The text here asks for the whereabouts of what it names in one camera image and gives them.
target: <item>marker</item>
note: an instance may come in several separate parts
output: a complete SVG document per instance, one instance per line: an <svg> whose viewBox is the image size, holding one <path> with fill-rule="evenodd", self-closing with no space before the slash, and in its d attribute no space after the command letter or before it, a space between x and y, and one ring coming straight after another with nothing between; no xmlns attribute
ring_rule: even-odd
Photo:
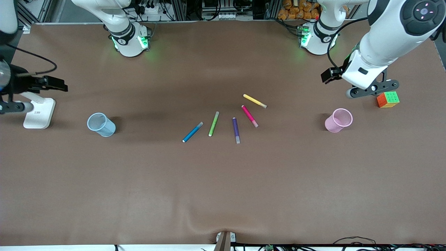
<svg viewBox="0 0 446 251"><path fill-rule="evenodd" d="M183 142L186 143L190 139L190 137L192 137L198 131L198 129L200 129L202 125L203 122L200 122L200 124L198 124L195 128L193 128L192 131L190 131L190 133L186 135L186 137L184 137Z"/></svg>
<svg viewBox="0 0 446 251"><path fill-rule="evenodd" d="M234 126L235 142L240 144L239 126L237 125L237 119L234 117L232 118L232 125Z"/></svg>
<svg viewBox="0 0 446 251"><path fill-rule="evenodd" d="M254 119L254 117L251 115L251 113L248 111L248 108L246 108L246 106L242 105L242 109L245 112L246 116L249 118L249 120L252 122L252 124L257 128L259 127L259 125L257 124L256 120Z"/></svg>
<svg viewBox="0 0 446 251"><path fill-rule="evenodd" d="M209 130L209 137L212 137L214 134L215 125L217 124L217 120L219 119L219 112L215 112L214 121L212 122L211 129Z"/></svg>
<svg viewBox="0 0 446 251"><path fill-rule="evenodd" d="M261 107L263 107L263 108L265 108L265 109L266 109L266 107L267 107L267 105L265 105L264 103L258 101L257 99L254 99L254 98L252 98L252 97L250 97L250 96L248 96L248 95L246 95L246 94L243 94L243 97L246 98L246 99L249 100L249 101L252 101L252 102L254 102L254 103L260 105Z"/></svg>

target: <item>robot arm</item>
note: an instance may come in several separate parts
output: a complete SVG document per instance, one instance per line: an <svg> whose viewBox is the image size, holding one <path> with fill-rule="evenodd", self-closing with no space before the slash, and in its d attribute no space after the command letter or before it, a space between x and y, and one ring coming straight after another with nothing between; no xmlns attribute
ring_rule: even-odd
<svg viewBox="0 0 446 251"><path fill-rule="evenodd" d="M303 25L308 31L306 37L301 39L300 46L315 55L326 54L328 46L335 45L330 42L336 39L335 33L345 21L347 12L343 6L367 2L368 0L318 0L322 7L321 15L315 23L308 22Z"/></svg>
<svg viewBox="0 0 446 251"><path fill-rule="evenodd" d="M0 7L0 45L11 42L18 28L16 10L13 0L2 1Z"/></svg>
<svg viewBox="0 0 446 251"><path fill-rule="evenodd" d="M97 16L111 34L115 48L123 56L135 57L149 50L151 30L131 22L122 8L131 0L72 0L72 2Z"/></svg>
<svg viewBox="0 0 446 251"><path fill-rule="evenodd" d="M444 0L371 0L368 6L370 31L338 68L321 76L326 84L343 78L353 85L347 96L377 95L398 88L396 80L386 79L388 65L406 55L445 20ZM383 81L376 78L383 74Z"/></svg>
<svg viewBox="0 0 446 251"><path fill-rule="evenodd" d="M14 1L4 0L1 4L0 45L5 45L14 39L18 23ZM7 63L0 55L0 114L29 112L33 109L33 105L29 102L14 102L12 100L14 94L39 93L40 90L49 89L68 91L63 80L50 76L31 76L27 70ZM8 95L7 101L3 101L3 95Z"/></svg>

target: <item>rubik's cube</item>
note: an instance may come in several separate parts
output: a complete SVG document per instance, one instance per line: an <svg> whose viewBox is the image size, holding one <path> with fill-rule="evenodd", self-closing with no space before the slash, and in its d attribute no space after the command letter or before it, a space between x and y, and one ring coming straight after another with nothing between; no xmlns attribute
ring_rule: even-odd
<svg viewBox="0 0 446 251"><path fill-rule="evenodd" d="M378 100L378 105L380 108L394 107L400 102L400 99L398 99L398 94L396 92L381 93L376 99Z"/></svg>

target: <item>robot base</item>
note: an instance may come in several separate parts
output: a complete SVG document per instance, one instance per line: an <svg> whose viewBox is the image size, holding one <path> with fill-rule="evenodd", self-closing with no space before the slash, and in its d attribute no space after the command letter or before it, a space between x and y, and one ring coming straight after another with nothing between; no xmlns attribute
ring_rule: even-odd
<svg viewBox="0 0 446 251"><path fill-rule="evenodd" d="M143 51L148 51L150 48L152 30L148 30L146 26L136 22L132 22L132 25L135 26L135 35L128 41L128 44L121 45L115 42L116 50L125 57L136 57Z"/></svg>
<svg viewBox="0 0 446 251"><path fill-rule="evenodd" d="M44 98L44 100L42 104L31 101L34 109L26 114L23 122L24 128L45 129L50 125L56 101L52 98Z"/></svg>
<svg viewBox="0 0 446 251"><path fill-rule="evenodd" d="M300 47L305 48L308 52L314 55L324 55L327 54L328 45L330 43L323 43L321 39L315 35L314 33L314 25L313 23L306 23L303 25L304 28L308 28L307 34L308 37L306 38L306 42L303 43L302 40L300 40ZM336 43L336 37L334 38L335 41L332 43L332 48L335 46Z"/></svg>

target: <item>purple marker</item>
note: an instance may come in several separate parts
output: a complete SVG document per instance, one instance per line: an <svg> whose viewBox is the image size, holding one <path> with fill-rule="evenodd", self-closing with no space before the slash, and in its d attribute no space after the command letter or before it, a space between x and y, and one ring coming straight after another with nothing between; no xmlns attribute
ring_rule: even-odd
<svg viewBox="0 0 446 251"><path fill-rule="evenodd" d="M235 142L240 144L239 126L237 125L237 119L234 117L232 118L232 125L234 126Z"/></svg>

